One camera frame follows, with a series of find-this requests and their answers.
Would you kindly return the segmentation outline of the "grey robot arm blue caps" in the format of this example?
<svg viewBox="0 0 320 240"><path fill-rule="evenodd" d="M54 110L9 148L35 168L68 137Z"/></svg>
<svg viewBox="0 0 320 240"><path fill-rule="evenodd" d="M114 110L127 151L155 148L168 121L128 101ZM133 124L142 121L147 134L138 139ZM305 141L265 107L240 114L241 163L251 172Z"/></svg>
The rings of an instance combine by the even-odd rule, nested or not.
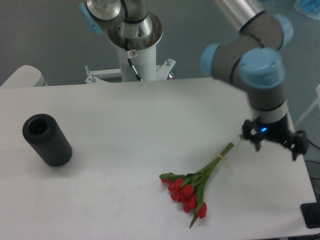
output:
<svg viewBox="0 0 320 240"><path fill-rule="evenodd" d="M291 22L282 15L269 15L256 0L218 0L216 5L239 38L228 45L207 46L200 58L202 70L246 92L253 119L244 122L242 133L256 150L267 140L289 149L293 159L306 154L306 133L289 129L285 69L279 54L293 36ZM85 0L79 9L92 30L107 33L117 48L123 82L167 78L168 71L156 67L163 26L145 0Z"/></svg>

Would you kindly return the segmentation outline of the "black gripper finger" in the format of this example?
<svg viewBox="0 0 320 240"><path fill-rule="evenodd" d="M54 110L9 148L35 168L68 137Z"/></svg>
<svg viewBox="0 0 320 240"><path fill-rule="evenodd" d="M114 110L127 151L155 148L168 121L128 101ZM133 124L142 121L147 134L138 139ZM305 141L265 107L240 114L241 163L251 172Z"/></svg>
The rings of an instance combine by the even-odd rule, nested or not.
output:
<svg viewBox="0 0 320 240"><path fill-rule="evenodd" d="M292 160L296 161L299 155L305 155L308 151L307 133L304 130L289 132L283 146L291 151Z"/></svg>
<svg viewBox="0 0 320 240"><path fill-rule="evenodd" d="M242 125L243 138L250 141L257 152L261 149L261 142L265 139L264 134L261 132L262 122L260 118L254 120L246 119Z"/></svg>

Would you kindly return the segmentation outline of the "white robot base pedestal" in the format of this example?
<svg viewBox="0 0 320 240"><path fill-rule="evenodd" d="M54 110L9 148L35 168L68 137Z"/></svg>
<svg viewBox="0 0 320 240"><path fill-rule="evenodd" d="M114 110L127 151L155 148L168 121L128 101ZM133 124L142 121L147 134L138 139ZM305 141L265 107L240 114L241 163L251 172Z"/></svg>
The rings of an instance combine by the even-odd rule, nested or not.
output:
<svg viewBox="0 0 320 240"><path fill-rule="evenodd" d="M105 79L120 77L122 82L163 81L173 78L172 69L176 61L167 58L157 65L157 44L163 36L160 19L148 12L144 20L138 23L122 21L106 31L109 41L117 51L119 68L89 70L85 66L87 84Z"/></svg>

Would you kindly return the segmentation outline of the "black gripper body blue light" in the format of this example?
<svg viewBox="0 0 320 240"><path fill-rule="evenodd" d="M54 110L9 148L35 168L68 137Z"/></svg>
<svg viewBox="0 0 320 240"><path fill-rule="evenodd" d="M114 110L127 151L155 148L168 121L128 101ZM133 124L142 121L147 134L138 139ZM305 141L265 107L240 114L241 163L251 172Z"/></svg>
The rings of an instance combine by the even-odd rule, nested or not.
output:
<svg viewBox="0 0 320 240"><path fill-rule="evenodd" d="M263 140L284 144L292 141L293 133L289 129L288 115L286 114L280 120L266 123L262 122L260 117L253 121L254 142L260 143Z"/></svg>

